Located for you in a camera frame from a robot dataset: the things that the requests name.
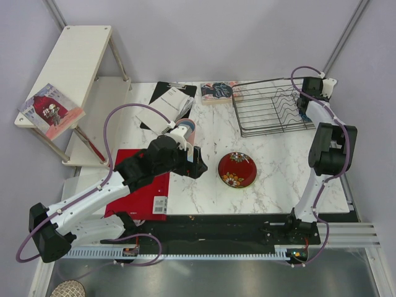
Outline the pink plastic cup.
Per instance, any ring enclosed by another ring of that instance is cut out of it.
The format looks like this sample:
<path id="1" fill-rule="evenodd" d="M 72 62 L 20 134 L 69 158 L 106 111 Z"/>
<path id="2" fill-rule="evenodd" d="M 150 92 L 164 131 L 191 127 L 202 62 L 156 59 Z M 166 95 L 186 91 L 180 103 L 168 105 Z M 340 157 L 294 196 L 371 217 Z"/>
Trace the pink plastic cup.
<path id="1" fill-rule="evenodd" d="M 196 134 L 196 124 L 193 120 L 189 118 L 182 118 L 177 123 L 178 126 L 185 127 L 187 132 L 184 134 L 186 142 L 194 146 L 195 134 Z"/>

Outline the red floral bowl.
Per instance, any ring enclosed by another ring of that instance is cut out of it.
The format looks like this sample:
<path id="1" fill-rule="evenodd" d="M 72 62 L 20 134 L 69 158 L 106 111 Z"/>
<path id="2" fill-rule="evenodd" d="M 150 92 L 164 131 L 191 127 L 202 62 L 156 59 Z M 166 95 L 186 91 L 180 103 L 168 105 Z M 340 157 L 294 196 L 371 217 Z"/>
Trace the red floral bowl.
<path id="1" fill-rule="evenodd" d="M 257 166 L 246 153 L 231 152 L 220 159 L 217 173 L 224 183 L 246 186 L 255 181 Z"/>

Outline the light blue mug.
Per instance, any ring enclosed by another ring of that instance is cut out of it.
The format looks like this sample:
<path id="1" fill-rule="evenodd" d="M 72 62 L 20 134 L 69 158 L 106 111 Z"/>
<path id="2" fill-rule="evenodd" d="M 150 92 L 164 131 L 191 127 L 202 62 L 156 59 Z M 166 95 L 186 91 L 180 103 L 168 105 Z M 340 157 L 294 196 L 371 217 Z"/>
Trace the light blue mug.
<path id="1" fill-rule="evenodd" d="M 187 160 L 191 163 L 194 161 L 194 149 L 193 148 L 187 149 Z"/>

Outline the green plate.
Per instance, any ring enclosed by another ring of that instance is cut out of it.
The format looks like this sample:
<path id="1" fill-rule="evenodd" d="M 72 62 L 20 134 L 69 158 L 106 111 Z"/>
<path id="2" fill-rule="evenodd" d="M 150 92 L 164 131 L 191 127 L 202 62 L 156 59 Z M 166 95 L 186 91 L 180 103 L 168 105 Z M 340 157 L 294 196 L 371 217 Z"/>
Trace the green plate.
<path id="1" fill-rule="evenodd" d="M 234 185 L 234 184 L 228 184 L 228 183 L 225 183 L 225 185 L 230 187 L 230 188 L 232 188 L 232 189 L 248 189 L 250 187 L 253 187 L 254 183 L 251 183 L 251 184 L 246 185 L 246 186 L 244 186 L 244 185 Z"/>

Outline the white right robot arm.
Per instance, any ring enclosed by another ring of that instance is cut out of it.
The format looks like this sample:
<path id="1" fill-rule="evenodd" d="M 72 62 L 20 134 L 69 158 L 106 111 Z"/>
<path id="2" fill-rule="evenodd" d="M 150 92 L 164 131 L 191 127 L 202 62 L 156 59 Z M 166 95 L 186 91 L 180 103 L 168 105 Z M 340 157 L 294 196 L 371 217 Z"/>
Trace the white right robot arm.
<path id="1" fill-rule="evenodd" d="M 305 77 L 298 90 L 298 111 L 316 129 L 308 155 L 309 180 L 293 209 L 295 218 L 306 223 L 317 221 L 327 184 L 347 172 L 353 159 L 358 130 L 340 120 L 329 104 L 336 83 L 334 79 Z"/>

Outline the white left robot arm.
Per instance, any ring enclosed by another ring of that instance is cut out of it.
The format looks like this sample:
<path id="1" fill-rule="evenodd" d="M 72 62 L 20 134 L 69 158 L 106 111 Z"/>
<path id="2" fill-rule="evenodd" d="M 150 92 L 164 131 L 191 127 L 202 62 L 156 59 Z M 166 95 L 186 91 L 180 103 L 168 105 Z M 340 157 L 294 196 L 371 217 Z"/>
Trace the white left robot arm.
<path id="1" fill-rule="evenodd" d="M 159 136 L 80 194 L 49 207 L 33 205 L 29 210 L 27 238 L 34 241 L 44 263 L 54 262 L 71 248 L 95 240 L 130 243 L 136 229 L 123 222 L 122 215 L 91 220 L 91 214 L 152 184 L 157 176 L 175 173 L 197 179 L 207 170 L 200 147 L 182 148 L 170 134 Z"/>

